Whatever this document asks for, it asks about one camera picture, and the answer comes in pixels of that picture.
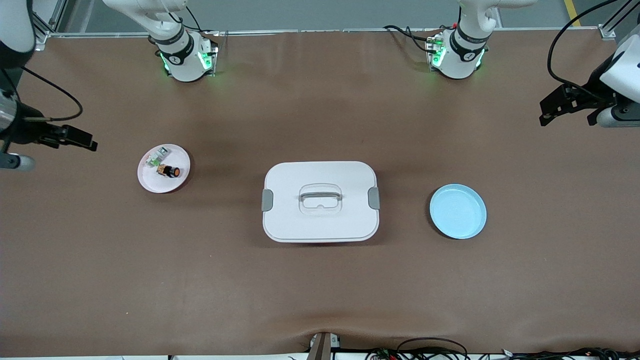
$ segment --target gray handle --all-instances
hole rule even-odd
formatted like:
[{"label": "gray handle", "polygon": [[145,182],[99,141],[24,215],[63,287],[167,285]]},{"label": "gray handle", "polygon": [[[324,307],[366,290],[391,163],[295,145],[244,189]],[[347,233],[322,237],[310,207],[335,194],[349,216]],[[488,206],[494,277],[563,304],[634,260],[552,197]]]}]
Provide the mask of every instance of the gray handle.
[{"label": "gray handle", "polygon": [[342,200],[341,193],[334,192],[313,192],[313,193],[302,193],[300,194],[300,201],[304,201],[310,197],[335,197],[336,200]]}]

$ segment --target blue plate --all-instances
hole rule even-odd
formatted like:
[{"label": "blue plate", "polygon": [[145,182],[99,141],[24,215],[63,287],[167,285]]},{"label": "blue plate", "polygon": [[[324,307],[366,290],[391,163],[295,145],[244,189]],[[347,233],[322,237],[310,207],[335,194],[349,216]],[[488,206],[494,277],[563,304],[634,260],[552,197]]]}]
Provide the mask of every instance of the blue plate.
[{"label": "blue plate", "polygon": [[431,197],[429,212],[436,227],[454,239],[472,238],[486,223],[484,201],[473,189],[460,184],[439,188]]}]

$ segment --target brown table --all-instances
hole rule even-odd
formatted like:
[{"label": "brown table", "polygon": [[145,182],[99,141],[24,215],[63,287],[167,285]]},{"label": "brown table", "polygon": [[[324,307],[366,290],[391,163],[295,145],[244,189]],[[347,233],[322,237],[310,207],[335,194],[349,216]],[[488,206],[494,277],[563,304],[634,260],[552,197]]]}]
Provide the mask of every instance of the brown table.
[{"label": "brown table", "polygon": [[[37,169],[2,172],[0,355],[295,352],[414,336],[473,352],[635,350],[640,341],[640,129],[538,123],[558,84],[555,31],[496,32],[478,73],[429,73],[388,33],[233,37],[218,74],[164,76],[144,38],[52,39],[29,66],[82,101],[96,153],[15,146]],[[556,70],[576,82],[614,44],[569,31]],[[23,101],[75,111],[25,75]],[[135,168],[161,143],[193,156],[183,189],[146,192]],[[363,243],[271,241],[265,173],[285,161],[360,160],[381,224]],[[429,224],[430,195],[473,187],[488,221],[469,241]]]}]

